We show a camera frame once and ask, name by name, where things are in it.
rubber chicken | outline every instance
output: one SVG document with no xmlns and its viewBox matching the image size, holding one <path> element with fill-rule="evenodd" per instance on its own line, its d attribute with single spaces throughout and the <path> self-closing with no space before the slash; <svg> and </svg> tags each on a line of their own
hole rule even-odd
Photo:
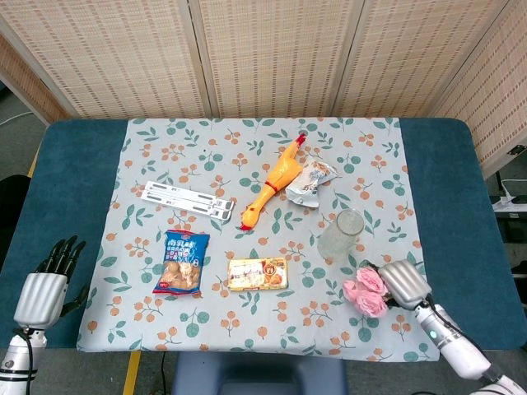
<svg viewBox="0 0 527 395">
<path fill-rule="evenodd" d="M 280 189 L 285 188 L 302 171 L 302 166 L 295 160 L 298 149 L 305 141 L 305 134 L 301 134 L 289 147 L 280 155 L 278 163 L 265 180 L 265 185 L 260 191 L 256 200 L 249 204 L 241 215 L 242 230 L 251 230 L 258 222 L 260 212 L 265 203 L 272 198 Z"/>
</svg>

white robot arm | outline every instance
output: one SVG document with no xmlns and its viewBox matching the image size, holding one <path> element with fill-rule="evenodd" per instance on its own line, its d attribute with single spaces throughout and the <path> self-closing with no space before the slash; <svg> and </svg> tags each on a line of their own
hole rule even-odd
<svg viewBox="0 0 527 395">
<path fill-rule="evenodd" d="M 29 395 L 48 342 L 44 331 L 87 297 L 85 286 L 73 302 L 63 304 L 79 254 L 86 245 L 82 241 L 72 250 L 76 240 L 73 236 L 56 243 L 49 257 L 26 278 L 14 317 L 20 327 L 13 331 L 16 335 L 0 365 L 0 395 Z"/>
<path fill-rule="evenodd" d="M 482 350 L 457 327 L 431 297 L 431 287 L 409 261 L 397 261 L 378 270 L 395 301 L 413 310 L 422 329 L 437 346 L 457 375 L 490 382 L 471 395 L 527 395 L 518 384 L 499 373 Z"/>
</svg>

glass cup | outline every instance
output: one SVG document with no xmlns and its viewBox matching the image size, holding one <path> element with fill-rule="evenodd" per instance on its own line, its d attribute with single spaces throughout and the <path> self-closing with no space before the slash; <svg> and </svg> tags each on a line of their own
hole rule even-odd
<svg viewBox="0 0 527 395">
<path fill-rule="evenodd" d="M 358 235 L 364 229 L 364 219 L 354 208 L 342 210 L 337 219 L 319 237 L 317 249 L 324 259 L 343 258 L 357 243 Z"/>
</svg>

blue snack bag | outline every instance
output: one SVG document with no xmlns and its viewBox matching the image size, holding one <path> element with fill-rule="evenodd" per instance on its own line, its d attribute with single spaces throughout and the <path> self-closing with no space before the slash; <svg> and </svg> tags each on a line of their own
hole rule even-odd
<svg viewBox="0 0 527 395">
<path fill-rule="evenodd" d="M 154 294 L 184 295 L 199 292 L 203 259 L 210 235 L 186 230 L 166 231 L 165 270 Z"/>
</svg>

blue chair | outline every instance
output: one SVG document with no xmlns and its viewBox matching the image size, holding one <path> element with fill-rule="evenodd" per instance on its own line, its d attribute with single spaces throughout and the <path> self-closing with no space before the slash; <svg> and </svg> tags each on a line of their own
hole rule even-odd
<svg viewBox="0 0 527 395">
<path fill-rule="evenodd" d="M 343 360 L 241 352 L 178 354 L 172 395 L 347 395 Z"/>
</svg>

